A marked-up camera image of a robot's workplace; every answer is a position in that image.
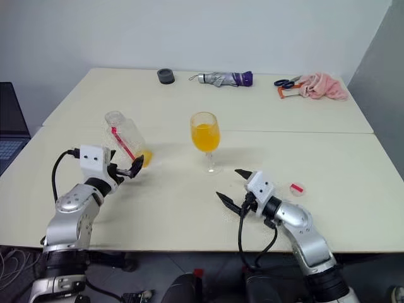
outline orange liquid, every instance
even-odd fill
[[[192,141],[202,152],[209,153],[217,148],[220,142],[220,131],[216,124],[202,123],[191,128]]]
[[[141,152],[141,155],[143,155],[145,157],[145,159],[143,160],[143,165],[142,167],[147,167],[147,165],[149,165],[150,160],[153,157],[153,153],[150,150],[143,150]]]

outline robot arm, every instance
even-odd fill
[[[80,292],[86,283],[85,250],[90,245],[93,221],[104,198],[124,181],[119,175],[134,178],[143,165],[141,156],[129,170],[118,169],[110,162],[114,154],[115,151],[106,147],[80,147],[80,167],[85,181],[56,201],[56,213],[48,224],[44,242],[45,271],[32,285],[30,303],[89,302]]]
[[[243,207],[255,211],[257,217],[264,216],[265,222],[269,220],[281,227],[292,244],[293,254],[314,299],[317,302],[358,302],[354,291],[344,281],[324,237],[316,230],[311,214],[302,206],[276,198],[274,185],[261,171],[236,172],[247,180]],[[239,215],[245,213],[226,195],[217,194],[227,208]]]

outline pink cloth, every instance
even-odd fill
[[[328,74],[316,73],[302,76],[299,84],[302,84],[299,93],[305,98],[319,99],[324,95],[331,99],[346,100],[348,98],[348,93],[342,89],[340,82]]]

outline laptop keyboard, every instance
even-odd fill
[[[0,160],[10,159],[21,144],[21,141],[0,141]]]

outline plastic bottle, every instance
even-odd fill
[[[107,132],[112,136],[119,148],[128,156],[130,161],[143,155],[143,167],[149,165],[153,153],[146,148],[145,139],[138,131],[132,119],[127,119],[118,111],[108,112],[105,115],[109,127]]]

